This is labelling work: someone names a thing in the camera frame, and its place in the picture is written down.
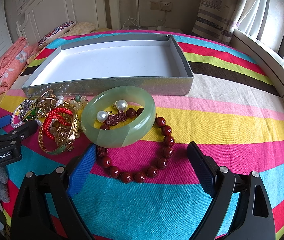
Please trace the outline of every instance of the red beaded bracelet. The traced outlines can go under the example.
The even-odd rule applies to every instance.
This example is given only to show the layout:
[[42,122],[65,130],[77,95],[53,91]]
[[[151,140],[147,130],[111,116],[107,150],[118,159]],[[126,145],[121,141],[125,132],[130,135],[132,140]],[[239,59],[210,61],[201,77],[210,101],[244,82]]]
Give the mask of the red beaded bracelet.
[[[139,108],[135,111],[133,108],[129,108],[126,111],[126,116],[128,118],[134,118],[135,116],[139,116],[144,108]],[[148,177],[150,179],[155,178],[158,175],[158,170],[163,170],[167,167],[168,161],[167,159],[171,158],[174,154],[174,150],[171,148],[174,145],[174,137],[171,136],[172,128],[168,125],[165,125],[166,121],[163,117],[156,117],[155,125],[161,128],[161,134],[165,137],[163,138],[163,143],[165,147],[163,148],[163,157],[157,160],[156,167],[151,166],[144,173],[142,171],[137,172],[134,177],[132,174],[127,171],[120,172],[120,169],[117,166],[112,166],[112,159],[108,156],[108,149],[103,147],[97,147],[97,155],[101,160],[101,166],[103,168],[109,169],[109,176],[111,178],[120,178],[123,183],[130,183],[131,181],[137,183],[143,183],[145,178]],[[106,124],[101,125],[100,129],[108,130],[110,127]]]

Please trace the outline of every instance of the green bead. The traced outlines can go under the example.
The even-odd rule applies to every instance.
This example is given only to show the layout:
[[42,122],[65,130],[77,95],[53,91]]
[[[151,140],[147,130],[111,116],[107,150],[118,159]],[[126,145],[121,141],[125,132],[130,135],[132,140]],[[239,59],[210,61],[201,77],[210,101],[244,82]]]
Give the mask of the green bead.
[[[100,130],[94,127],[97,113],[111,106],[115,100],[123,99],[144,107],[143,112],[127,125]],[[151,129],[155,120],[155,103],[153,97],[144,89],[132,86],[122,86],[109,89],[86,105],[81,116],[82,131],[94,144],[104,148],[125,147],[140,140]]]
[[75,96],[75,101],[78,103],[78,102],[80,102],[80,100],[81,100],[81,96],[80,95],[76,95]]

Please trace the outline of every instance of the headboard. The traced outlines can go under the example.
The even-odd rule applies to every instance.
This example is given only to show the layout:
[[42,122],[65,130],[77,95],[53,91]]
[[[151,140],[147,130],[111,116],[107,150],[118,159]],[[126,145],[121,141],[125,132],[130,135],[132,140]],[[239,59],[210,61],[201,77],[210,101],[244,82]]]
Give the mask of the headboard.
[[28,43],[38,42],[55,27],[67,21],[95,23],[97,29],[107,28],[106,13],[109,12],[113,30],[119,30],[119,0],[30,0],[25,6],[24,22],[17,24],[19,37]]

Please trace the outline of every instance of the screw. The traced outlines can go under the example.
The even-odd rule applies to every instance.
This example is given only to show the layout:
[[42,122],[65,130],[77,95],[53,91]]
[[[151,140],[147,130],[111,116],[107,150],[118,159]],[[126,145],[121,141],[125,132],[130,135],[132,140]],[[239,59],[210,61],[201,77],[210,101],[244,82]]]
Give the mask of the screw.
[[27,178],[32,177],[32,175],[33,175],[33,172],[32,172],[32,171],[28,171],[28,172],[25,174],[25,176],[26,176]]
[[259,173],[257,171],[252,171],[252,175],[257,178],[259,176]]
[[225,166],[221,166],[220,171],[223,172],[223,173],[228,173],[229,169],[226,168]]
[[64,171],[64,168],[63,167],[58,167],[55,172],[56,173],[62,173]]

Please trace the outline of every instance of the switch plate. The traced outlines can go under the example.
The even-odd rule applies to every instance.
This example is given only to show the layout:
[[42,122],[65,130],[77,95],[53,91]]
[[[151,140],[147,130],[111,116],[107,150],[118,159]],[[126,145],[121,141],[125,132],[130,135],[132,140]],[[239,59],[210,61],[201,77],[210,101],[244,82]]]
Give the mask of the switch plate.
[[161,2],[161,1],[151,1],[150,9],[170,12],[172,10],[172,3],[171,2]]

